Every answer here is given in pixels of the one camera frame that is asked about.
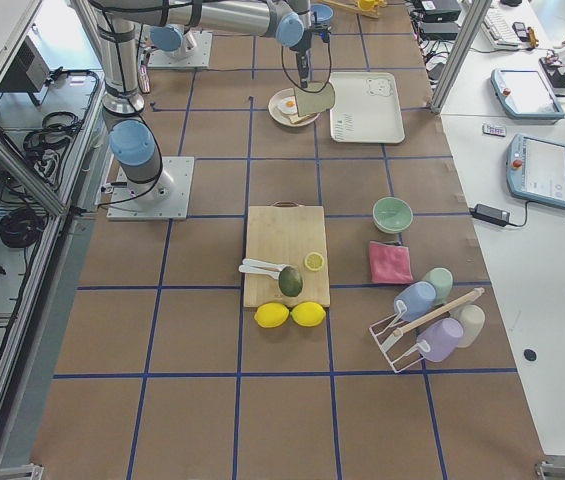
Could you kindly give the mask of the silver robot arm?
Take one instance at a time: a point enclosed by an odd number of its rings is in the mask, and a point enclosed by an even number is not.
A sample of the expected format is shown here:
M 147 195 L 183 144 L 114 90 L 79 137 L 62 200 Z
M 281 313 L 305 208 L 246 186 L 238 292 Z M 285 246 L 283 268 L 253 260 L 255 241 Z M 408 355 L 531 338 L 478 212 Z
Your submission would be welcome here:
M 308 82 L 312 21 L 308 1 L 90 1 L 100 39 L 106 93 L 102 99 L 110 148 L 126 175 L 126 203 L 166 200 L 171 181 L 160 148 L 142 119 L 136 46 L 138 24 L 188 30 L 198 26 L 274 38 L 296 53 L 301 85 Z

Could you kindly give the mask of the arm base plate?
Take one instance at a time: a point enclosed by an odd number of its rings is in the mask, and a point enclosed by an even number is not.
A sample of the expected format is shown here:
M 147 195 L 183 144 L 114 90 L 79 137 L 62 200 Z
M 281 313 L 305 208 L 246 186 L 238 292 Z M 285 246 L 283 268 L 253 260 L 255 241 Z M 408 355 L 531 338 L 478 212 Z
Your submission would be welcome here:
M 195 70 L 209 67 L 213 35 L 208 31 L 191 31 L 178 50 L 154 49 L 149 54 L 150 69 Z
M 138 185 L 128 182 L 126 174 L 119 169 L 116 181 L 124 185 L 112 190 L 107 218 L 111 221 L 185 220 L 193 173 L 193 157 L 166 156 L 157 184 L 137 199 L 152 183 Z

